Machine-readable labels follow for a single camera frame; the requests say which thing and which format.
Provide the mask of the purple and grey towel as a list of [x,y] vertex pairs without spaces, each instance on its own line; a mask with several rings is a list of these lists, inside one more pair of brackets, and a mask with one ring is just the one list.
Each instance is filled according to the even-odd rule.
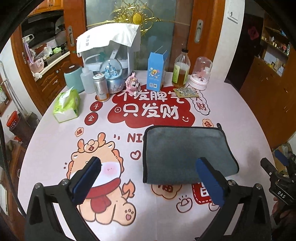
[[196,161],[204,157],[225,177],[239,172],[226,135],[216,127],[151,126],[144,132],[142,181],[153,185],[200,182]]

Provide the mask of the printed pink tablecloth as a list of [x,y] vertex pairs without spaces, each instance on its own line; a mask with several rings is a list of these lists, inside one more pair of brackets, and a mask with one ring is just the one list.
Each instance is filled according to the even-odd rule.
[[138,96],[82,93],[72,120],[48,108],[18,185],[26,240],[195,240],[221,209],[198,178],[201,157],[231,184],[268,191],[270,147],[230,84],[179,99],[169,79],[156,93],[137,76]]

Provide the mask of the green tissue pack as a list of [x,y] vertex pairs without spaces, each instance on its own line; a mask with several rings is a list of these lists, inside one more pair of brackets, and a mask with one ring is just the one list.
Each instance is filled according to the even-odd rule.
[[54,101],[53,116],[58,123],[63,123],[79,116],[80,96],[76,89],[61,92]]

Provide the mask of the silver drink can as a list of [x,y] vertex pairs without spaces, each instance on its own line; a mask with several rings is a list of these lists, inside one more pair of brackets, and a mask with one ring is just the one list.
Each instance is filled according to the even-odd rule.
[[98,101],[106,102],[109,100],[109,91],[107,81],[103,73],[98,73],[93,76],[94,88]]

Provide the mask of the blister pill pack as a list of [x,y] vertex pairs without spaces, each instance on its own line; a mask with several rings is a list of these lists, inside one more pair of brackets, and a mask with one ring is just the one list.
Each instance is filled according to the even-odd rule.
[[193,88],[174,88],[173,91],[178,98],[194,98],[199,97],[199,92]]

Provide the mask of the teal round container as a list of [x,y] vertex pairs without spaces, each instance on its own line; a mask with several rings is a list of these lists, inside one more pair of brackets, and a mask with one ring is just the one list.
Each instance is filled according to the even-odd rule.
[[71,65],[64,72],[66,86],[69,89],[75,89],[78,93],[84,91],[84,86],[81,80],[82,67],[80,65]]

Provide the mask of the clear plastic bottle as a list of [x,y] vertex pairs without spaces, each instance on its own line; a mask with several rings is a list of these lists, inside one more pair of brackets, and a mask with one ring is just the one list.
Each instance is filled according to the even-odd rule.
[[88,67],[83,67],[80,77],[85,92],[87,94],[93,94],[95,92],[93,83],[93,72]]

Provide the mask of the pink block figurine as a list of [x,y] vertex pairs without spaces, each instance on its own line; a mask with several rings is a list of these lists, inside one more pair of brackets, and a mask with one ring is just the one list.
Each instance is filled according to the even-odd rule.
[[140,83],[136,77],[136,73],[132,72],[130,76],[125,81],[126,90],[130,95],[136,96],[141,88]]

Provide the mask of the pink glass dome ornament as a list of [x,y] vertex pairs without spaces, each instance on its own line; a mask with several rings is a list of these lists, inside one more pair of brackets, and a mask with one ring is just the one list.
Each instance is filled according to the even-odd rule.
[[189,76],[188,84],[197,90],[205,90],[210,79],[212,61],[207,57],[198,57],[192,74]]

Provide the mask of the castle snow globe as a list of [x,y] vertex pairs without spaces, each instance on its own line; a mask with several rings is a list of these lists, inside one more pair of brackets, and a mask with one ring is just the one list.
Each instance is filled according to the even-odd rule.
[[100,73],[104,74],[110,94],[116,94],[124,89],[122,65],[116,59],[108,59],[101,64]]

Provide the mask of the glass bottle amber liquid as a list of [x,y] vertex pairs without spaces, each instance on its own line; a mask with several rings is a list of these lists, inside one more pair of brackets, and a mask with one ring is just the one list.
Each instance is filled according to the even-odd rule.
[[176,88],[182,88],[186,85],[191,67],[188,52],[187,49],[183,48],[181,54],[175,59],[171,83]]

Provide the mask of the blue cardboard box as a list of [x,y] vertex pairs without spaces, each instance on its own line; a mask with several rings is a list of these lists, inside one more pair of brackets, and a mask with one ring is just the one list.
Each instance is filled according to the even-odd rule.
[[150,52],[147,65],[148,90],[160,92],[168,68],[168,58],[169,53],[163,46]]

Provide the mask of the white covered rack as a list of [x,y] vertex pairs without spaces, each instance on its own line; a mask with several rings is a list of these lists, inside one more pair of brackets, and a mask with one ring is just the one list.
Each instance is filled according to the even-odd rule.
[[126,78],[134,69],[134,54],[140,51],[140,26],[110,23],[87,30],[77,38],[76,53],[83,66],[99,72],[103,62],[116,59]]

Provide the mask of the gold sun wall ornament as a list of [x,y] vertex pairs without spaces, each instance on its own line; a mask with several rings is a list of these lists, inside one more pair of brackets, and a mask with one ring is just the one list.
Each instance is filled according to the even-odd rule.
[[184,26],[190,26],[190,24],[187,23],[182,23],[173,20],[165,20],[156,17],[152,9],[149,8],[147,3],[144,3],[143,1],[132,1],[132,3],[121,1],[120,6],[118,6],[117,4],[114,5],[114,9],[109,14],[109,16],[112,17],[111,20],[87,24],[86,27],[97,27],[111,23],[134,24],[140,27],[140,33],[143,36],[153,27],[154,23],[157,22],[174,23]]

